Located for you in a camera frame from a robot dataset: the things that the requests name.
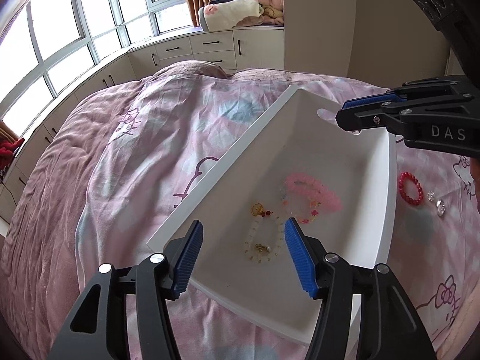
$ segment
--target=blue gripper pad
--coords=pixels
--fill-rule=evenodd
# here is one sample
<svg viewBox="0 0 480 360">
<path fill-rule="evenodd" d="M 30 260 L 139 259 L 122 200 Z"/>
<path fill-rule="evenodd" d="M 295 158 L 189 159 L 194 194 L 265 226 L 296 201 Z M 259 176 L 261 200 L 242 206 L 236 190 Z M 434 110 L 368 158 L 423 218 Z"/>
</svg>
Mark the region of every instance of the blue gripper pad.
<svg viewBox="0 0 480 360">
<path fill-rule="evenodd" d="M 343 103 L 342 109 L 347 109 L 351 107 L 357 107 L 358 105 L 366 105 L 372 103 L 384 103 L 386 101 L 391 102 L 404 102 L 406 99 L 398 97 L 395 93 L 384 93 L 375 96 L 361 97 L 359 99 L 347 100 Z"/>
<path fill-rule="evenodd" d="M 203 243 L 203 226 L 200 222 L 190 234 L 174 269 L 172 291 L 178 298 L 187 289 L 191 272 L 194 270 L 200 247 Z"/>
<path fill-rule="evenodd" d="M 291 219 L 285 222 L 285 242 L 295 264 L 301 287 L 311 298 L 315 298 L 319 291 L 315 280 L 315 265 Z"/>
</svg>

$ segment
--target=bay window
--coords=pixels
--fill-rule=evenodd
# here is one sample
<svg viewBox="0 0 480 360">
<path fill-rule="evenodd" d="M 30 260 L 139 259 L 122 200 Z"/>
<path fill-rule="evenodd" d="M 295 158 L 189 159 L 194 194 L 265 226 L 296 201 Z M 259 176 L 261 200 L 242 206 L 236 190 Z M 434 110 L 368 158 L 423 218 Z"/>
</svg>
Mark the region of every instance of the bay window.
<svg viewBox="0 0 480 360">
<path fill-rule="evenodd" d="M 190 25 L 186 0 L 29 0 L 0 43 L 0 118 L 21 135 L 103 58 Z"/>
</svg>

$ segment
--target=red bead bracelet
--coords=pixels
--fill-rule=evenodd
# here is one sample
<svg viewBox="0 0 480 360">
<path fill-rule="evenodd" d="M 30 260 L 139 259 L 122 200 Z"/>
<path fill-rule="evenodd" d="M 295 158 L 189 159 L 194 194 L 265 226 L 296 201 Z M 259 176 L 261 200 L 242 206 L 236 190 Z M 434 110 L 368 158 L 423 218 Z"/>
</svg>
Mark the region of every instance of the red bead bracelet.
<svg viewBox="0 0 480 360">
<path fill-rule="evenodd" d="M 413 181 L 413 183 L 417 187 L 418 199 L 412 199 L 409 195 L 406 194 L 404 185 L 403 185 L 403 181 L 405 179 L 410 179 L 411 181 Z M 402 172 L 400 174 L 400 177 L 398 178 L 398 191 L 400 192 L 400 196 L 402 197 L 402 199 L 412 206 L 420 205 L 420 203 L 423 200 L 422 186 L 420 185 L 419 181 L 415 178 L 415 176 L 409 172 Z"/>
</svg>

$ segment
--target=metal screw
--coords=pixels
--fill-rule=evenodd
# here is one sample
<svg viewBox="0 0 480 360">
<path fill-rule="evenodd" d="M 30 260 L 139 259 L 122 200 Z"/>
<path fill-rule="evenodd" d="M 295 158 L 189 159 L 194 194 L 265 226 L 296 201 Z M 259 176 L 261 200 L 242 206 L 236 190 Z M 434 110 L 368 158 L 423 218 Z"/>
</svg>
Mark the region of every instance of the metal screw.
<svg viewBox="0 0 480 360">
<path fill-rule="evenodd" d="M 110 264 L 102 264 L 98 267 L 98 271 L 101 274 L 106 274 L 106 273 L 110 272 L 111 269 L 112 269 L 112 266 Z"/>
<path fill-rule="evenodd" d="M 161 263 L 165 257 L 161 253 L 155 253 L 150 256 L 150 262 L 154 264 Z"/>
<path fill-rule="evenodd" d="M 325 255 L 325 259 L 329 263 L 336 263 L 338 261 L 338 256 L 335 253 L 327 253 L 327 255 Z"/>
<path fill-rule="evenodd" d="M 381 274 L 387 274 L 388 272 L 390 272 L 390 269 L 385 264 L 378 264 L 377 271 L 380 272 Z"/>
</svg>

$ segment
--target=bed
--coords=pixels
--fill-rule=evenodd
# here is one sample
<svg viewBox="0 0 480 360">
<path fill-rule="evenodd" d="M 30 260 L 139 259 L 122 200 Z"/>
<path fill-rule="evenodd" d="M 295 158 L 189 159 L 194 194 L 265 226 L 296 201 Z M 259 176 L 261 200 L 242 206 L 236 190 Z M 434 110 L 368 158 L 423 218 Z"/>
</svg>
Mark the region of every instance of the bed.
<svg viewBox="0 0 480 360">
<path fill-rule="evenodd" d="M 227 76 L 214 64 L 186 61 L 81 101 L 38 161 L 11 221 L 0 259 L 0 343 L 8 342 L 19 359 L 44 359 L 99 264 L 143 260 L 153 232 L 291 83 L 340 103 L 385 91 L 353 79 L 277 70 Z M 117 151 L 106 150 L 119 142 Z M 427 202 L 415 209 L 399 197 L 388 264 L 437 357 L 474 358 L 468 351 L 476 348 L 465 344 L 478 341 L 480 214 L 469 159 L 412 150 L 398 137 L 397 160 L 399 172 L 415 174 L 425 190 L 435 187 L 447 212 L 440 218 Z M 105 177 L 107 190 L 98 187 Z M 297 360 L 306 354 L 192 286 L 169 303 L 169 312 L 183 359 Z M 134 317 L 130 309 L 130 323 Z M 129 341 L 131 358 L 140 359 L 130 330 Z"/>
</svg>

